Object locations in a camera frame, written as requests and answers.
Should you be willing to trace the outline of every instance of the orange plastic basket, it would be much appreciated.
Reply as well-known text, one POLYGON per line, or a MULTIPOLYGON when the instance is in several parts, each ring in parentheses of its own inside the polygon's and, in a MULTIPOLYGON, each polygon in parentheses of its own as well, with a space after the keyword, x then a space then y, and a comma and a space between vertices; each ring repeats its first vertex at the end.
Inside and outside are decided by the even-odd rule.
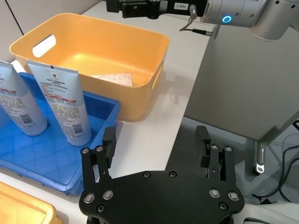
POLYGON ((0 182, 1 224, 61 224, 55 208, 36 197, 0 182))
POLYGON ((168 45, 169 39, 159 33, 66 13, 22 36, 10 52, 28 73, 26 59, 78 70, 83 90, 119 100, 120 117, 133 120, 146 112, 168 45), (50 35, 56 44, 41 57, 34 56, 33 47, 50 35), (91 77, 120 73, 131 73, 133 87, 91 77))

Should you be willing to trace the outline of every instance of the blue plastic tray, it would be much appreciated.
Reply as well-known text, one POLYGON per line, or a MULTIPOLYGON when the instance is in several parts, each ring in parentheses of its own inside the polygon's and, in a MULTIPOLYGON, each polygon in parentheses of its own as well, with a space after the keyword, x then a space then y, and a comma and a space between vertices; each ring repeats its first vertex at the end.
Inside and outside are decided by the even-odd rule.
POLYGON ((102 144, 106 127, 116 126, 118 101, 83 92, 93 137, 81 147, 64 136, 33 75, 20 73, 48 121, 40 135, 25 135, 0 106, 0 167, 74 196, 83 190, 80 150, 102 144))

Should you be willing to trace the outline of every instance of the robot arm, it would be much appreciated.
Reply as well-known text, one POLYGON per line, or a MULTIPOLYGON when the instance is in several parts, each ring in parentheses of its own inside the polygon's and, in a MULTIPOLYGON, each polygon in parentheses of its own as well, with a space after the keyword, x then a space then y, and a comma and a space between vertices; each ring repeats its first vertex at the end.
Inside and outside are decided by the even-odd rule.
POLYGON ((198 16, 203 23, 248 27, 266 40, 280 39, 290 26, 299 32, 299 0, 107 0, 107 11, 120 10, 124 18, 198 16))

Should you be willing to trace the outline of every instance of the orange container lid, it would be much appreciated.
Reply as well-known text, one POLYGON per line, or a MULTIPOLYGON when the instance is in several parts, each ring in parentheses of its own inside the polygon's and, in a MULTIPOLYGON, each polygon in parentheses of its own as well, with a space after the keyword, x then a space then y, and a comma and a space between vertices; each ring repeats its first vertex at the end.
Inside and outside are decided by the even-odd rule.
POLYGON ((0 182, 2 224, 61 224, 53 205, 0 182))

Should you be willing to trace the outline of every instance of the white table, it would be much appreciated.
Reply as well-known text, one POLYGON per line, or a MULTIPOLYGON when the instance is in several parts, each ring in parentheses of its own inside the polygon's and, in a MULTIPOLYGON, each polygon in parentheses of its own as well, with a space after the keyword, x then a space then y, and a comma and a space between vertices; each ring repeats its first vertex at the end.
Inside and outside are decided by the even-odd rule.
MULTIPOLYGON (((121 13, 106 12, 105 2, 100 2, 84 15, 157 31, 170 38, 162 79, 147 116, 133 123, 119 122, 118 131, 121 132, 109 172, 115 178, 144 170, 164 170, 209 38, 192 32, 179 32, 186 25, 186 20, 167 15, 157 20, 123 19, 121 13)), ((211 30, 211 26, 198 23, 194 23, 193 27, 211 30)), ((70 224, 86 223, 86 216, 78 207, 79 197, 67 197, 3 169, 0 181, 53 204, 65 223, 68 220, 66 215, 70 224)))

